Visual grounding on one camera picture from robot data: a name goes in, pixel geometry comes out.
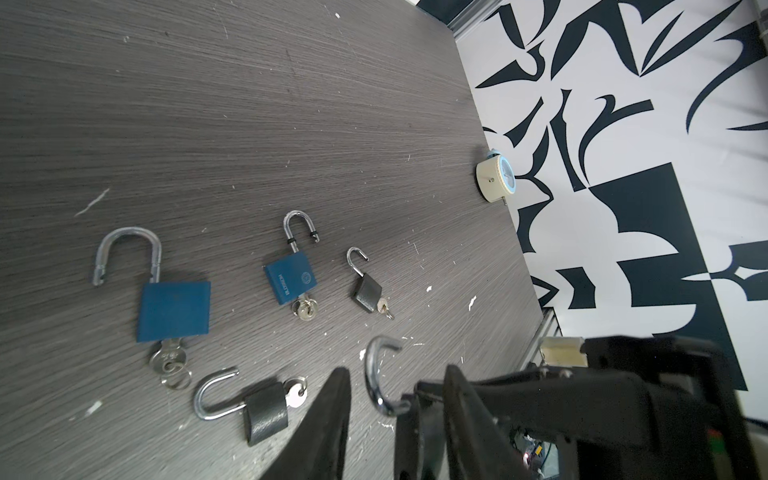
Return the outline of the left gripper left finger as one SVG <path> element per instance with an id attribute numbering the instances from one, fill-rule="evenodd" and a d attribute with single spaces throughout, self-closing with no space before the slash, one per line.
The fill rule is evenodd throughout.
<path id="1" fill-rule="evenodd" d="M 342 479 L 350 409 L 350 372 L 337 367 L 261 479 Z"/>

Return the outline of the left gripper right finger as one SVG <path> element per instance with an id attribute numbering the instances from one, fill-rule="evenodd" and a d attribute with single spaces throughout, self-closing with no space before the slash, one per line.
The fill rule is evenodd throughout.
<path id="1" fill-rule="evenodd" d="M 511 412 L 510 385 L 476 385 L 456 365 L 442 387 L 449 476 L 452 479 L 529 479 L 522 454 L 494 423 Z"/>

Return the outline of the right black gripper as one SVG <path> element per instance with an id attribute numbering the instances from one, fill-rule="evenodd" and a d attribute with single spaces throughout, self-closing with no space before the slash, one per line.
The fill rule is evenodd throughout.
<path id="1" fill-rule="evenodd" d="M 728 361 L 714 344 L 683 337 L 589 339 L 588 367 L 542 366 L 469 381 L 510 385 L 509 437 L 553 444 L 562 479 L 755 479 L 758 462 Z M 421 381 L 396 423 L 393 475 L 449 474 L 440 381 Z"/>

